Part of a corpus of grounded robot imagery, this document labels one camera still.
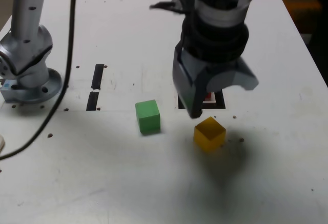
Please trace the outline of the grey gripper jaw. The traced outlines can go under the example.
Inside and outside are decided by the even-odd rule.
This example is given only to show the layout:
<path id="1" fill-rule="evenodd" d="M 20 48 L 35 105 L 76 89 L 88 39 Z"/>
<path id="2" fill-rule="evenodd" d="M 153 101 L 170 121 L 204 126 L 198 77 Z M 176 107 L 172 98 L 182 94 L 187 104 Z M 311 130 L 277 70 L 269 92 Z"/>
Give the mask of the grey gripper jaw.
<path id="1" fill-rule="evenodd" d="M 214 76 L 207 84 L 207 91 L 221 91 L 231 86 L 240 86 L 246 91 L 254 90 L 259 81 L 242 57 L 213 69 Z"/>
<path id="2" fill-rule="evenodd" d="M 206 92 L 195 85 L 182 63 L 182 43 L 178 43 L 174 49 L 172 76 L 177 94 L 189 117 L 199 118 L 202 115 L 201 106 Z"/>

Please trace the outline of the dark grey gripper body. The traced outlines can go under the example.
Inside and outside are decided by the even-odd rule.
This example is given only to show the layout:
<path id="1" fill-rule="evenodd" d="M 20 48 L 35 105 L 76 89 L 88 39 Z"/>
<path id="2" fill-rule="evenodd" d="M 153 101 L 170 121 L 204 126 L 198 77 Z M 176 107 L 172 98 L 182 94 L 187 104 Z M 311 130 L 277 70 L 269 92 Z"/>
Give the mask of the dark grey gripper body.
<path id="1" fill-rule="evenodd" d="M 228 63 L 210 63 L 200 60 L 191 55 L 188 51 L 183 52 L 183 66 L 186 69 L 191 80 L 195 80 L 197 76 L 204 70 L 208 69 L 210 73 L 214 73 L 216 70 L 228 71 L 228 70 L 237 70 L 238 62 L 232 61 Z"/>

